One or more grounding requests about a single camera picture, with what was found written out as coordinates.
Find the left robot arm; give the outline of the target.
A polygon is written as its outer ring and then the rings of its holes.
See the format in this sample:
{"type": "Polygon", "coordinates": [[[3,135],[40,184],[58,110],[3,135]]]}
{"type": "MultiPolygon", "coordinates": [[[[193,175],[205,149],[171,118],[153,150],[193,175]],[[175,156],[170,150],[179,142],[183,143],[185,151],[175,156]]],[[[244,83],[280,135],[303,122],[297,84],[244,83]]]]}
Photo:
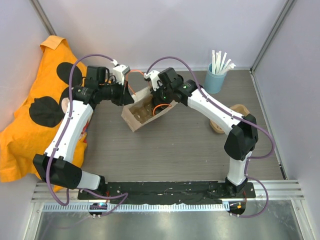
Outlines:
{"type": "Polygon", "coordinates": [[[73,164],[77,142],[89,122],[96,106],[101,101],[111,101],[117,106],[134,103],[126,75],[129,66],[119,64],[112,71],[106,67],[88,66],[84,86],[71,90],[72,100],[67,106],[62,123],[44,154],[36,154],[33,164],[43,182],[67,189],[88,189],[93,198],[100,200],[107,192],[103,176],[83,171],[73,164]],[[114,80],[106,82],[106,74],[114,80]]]}

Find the white paper takeout bag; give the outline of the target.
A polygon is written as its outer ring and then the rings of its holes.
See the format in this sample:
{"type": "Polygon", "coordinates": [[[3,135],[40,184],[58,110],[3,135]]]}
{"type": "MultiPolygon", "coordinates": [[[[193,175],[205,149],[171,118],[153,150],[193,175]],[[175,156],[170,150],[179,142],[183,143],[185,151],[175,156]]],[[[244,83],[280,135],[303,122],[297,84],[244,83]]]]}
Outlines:
{"type": "Polygon", "coordinates": [[[153,97],[152,91],[159,91],[159,88],[156,86],[159,80],[158,74],[159,71],[157,70],[152,70],[147,74],[145,73],[143,75],[144,77],[150,77],[148,86],[137,92],[130,86],[128,87],[134,103],[123,107],[121,117],[132,132],[165,115],[178,104],[175,101],[168,101],[166,99],[161,101],[153,97]]]}

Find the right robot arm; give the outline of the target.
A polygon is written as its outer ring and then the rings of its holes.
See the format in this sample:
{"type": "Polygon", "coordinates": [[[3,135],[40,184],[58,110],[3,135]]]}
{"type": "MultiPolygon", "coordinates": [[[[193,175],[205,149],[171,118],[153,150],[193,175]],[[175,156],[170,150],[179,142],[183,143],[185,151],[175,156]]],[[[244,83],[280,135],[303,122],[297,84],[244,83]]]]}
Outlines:
{"type": "Polygon", "coordinates": [[[151,83],[155,106],[181,103],[203,114],[223,130],[227,136],[224,151],[229,156],[229,171],[223,183],[225,195],[236,198],[242,194],[248,181],[245,167],[258,141],[258,131],[252,126],[256,118],[251,114],[243,116],[226,107],[194,80],[185,81],[172,67],[161,72],[153,70],[144,78],[151,83]]]}

